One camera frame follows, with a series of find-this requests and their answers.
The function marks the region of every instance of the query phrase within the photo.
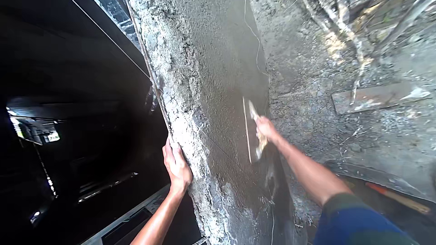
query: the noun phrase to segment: debris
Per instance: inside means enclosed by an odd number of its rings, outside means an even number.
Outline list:
[[[361,88],[356,91],[355,103],[351,91],[333,94],[333,103],[337,114],[346,114],[374,110],[430,98],[431,93],[415,83],[397,83],[388,86]]]
[[[423,12],[435,0],[417,0],[407,13],[401,18],[394,30],[375,47],[372,56],[380,56],[387,48],[387,46],[395,41],[409,26],[413,24],[418,15]]]

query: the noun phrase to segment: wet cement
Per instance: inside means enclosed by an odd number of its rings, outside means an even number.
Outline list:
[[[297,244],[276,148],[250,163],[242,97],[269,114],[269,77],[249,2],[131,0],[189,194],[212,244]]]

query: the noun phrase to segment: plastering trowel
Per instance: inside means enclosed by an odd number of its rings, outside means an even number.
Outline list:
[[[259,118],[259,114],[254,108],[253,103],[248,100],[248,104],[245,102],[245,98],[242,97],[242,103],[244,105],[244,118],[245,118],[245,132],[247,133],[247,146],[249,152],[250,163],[258,161],[262,156],[263,148],[265,148],[268,140],[266,137],[257,130],[256,120]],[[247,111],[250,112],[249,118],[247,118]]]

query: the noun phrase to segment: wooden board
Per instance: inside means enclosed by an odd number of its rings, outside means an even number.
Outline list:
[[[332,95],[337,114],[374,110],[431,97],[428,87],[409,82],[358,89],[353,105],[350,105],[351,91]]]

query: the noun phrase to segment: rough concrete surface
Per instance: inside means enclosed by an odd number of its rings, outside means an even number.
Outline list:
[[[275,147],[248,159],[242,97],[260,114],[269,110],[249,2],[129,3],[170,131],[194,174],[189,194],[202,234],[211,244],[305,244]]]
[[[279,132],[320,163],[338,160],[373,167],[403,178],[436,201],[436,100],[337,115],[332,94],[352,90],[359,72],[353,43],[335,34],[336,26],[316,1],[251,4],[271,81],[271,118]],[[410,44],[391,47],[380,64],[366,68],[361,87],[420,82],[434,94],[434,32],[415,34]],[[320,209],[289,169],[287,176],[297,216],[309,226]]]

